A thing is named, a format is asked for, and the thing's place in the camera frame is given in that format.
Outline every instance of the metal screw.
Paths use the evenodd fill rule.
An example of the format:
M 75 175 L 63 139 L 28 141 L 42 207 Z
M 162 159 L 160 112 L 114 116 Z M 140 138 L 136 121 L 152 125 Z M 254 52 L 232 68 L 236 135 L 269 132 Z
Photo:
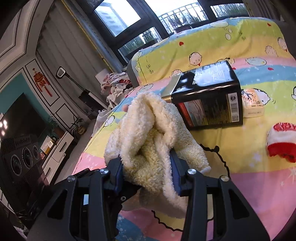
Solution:
M 194 168 L 189 168 L 189 169 L 187 170 L 187 172 L 188 172 L 188 174 L 190 174 L 190 175 L 194 175 L 194 174 L 196 173 L 196 170 L 195 170 Z
M 68 182 L 74 182 L 75 179 L 76 179 L 75 176 L 69 176 L 69 177 L 67 177 Z
M 107 168 L 102 168 L 101 170 L 100 170 L 100 173 L 101 174 L 107 174 L 109 172 L 109 170 L 107 169 Z
M 224 182 L 228 182 L 229 181 L 229 177 L 223 175 L 223 176 L 221 176 L 221 180 L 224 181 Z

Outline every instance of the white plastic bag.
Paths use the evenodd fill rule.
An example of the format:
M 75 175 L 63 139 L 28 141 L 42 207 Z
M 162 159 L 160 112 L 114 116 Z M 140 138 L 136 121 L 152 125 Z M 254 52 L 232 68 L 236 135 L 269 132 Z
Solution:
M 102 124 L 107 120 L 108 116 L 111 114 L 112 110 L 108 111 L 108 110 L 99 110 L 99 114 L 96 118 L 96 124 L 94 125 L 94 131 L 93 134 L 91 135 L 91 137 L 93 137 L 96 132 L 100 129 L 100 127 L 102 126 Z

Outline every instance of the white fleece towel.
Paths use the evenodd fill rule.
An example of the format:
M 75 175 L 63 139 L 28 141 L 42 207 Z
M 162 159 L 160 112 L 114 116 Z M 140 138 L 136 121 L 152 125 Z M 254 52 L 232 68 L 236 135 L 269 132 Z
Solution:
M 125 179 L 143 187 L 139 195 L 124 203 L 123 210 L 146 207 L 184 217 L 188 199 L 174 190 L 171 148 L 189 167 L 201 173 L 211 170 L 178 109 L 152 92 L 139 94 L 111 133 L 104 154 L 106 165 L 120 155 Z

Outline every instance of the sky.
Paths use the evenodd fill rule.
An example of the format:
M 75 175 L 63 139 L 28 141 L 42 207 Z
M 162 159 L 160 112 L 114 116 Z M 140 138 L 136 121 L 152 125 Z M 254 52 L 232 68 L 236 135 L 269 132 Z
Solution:
M 160 16 L 166 12 L 172 11 L 176 8 L 195 3 L 196 0 L 145 0 L 150 8 Z

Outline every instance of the bed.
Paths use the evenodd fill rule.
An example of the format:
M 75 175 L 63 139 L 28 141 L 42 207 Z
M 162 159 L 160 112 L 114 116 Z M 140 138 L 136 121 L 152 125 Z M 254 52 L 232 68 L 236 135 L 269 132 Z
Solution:
M 140 86 L 114 109 L 82 153 L 73 173 L 105 167 L 110 133 L 125 115 L 122 107 L 138 93 L 160 94 L 170 76 L 227 60 L 241 88 L 255 88 L 265 114 L 243 126 L 191 131 L 212 168 L 209 176 L 229 175 L 258 214 L 271 240 L 296 208 L 296 164 L 266 152 L 266 134 L 278 122 L 296 123 L 296 61 L 277 24 L 264 18 L 229 18 L 182 31 L 139 51 L 131 68 Z M 153 210 L 122 211 L 117 240 L 180 240 L 183 219 Z M 208 222 L 208 240 L 213 222 Z

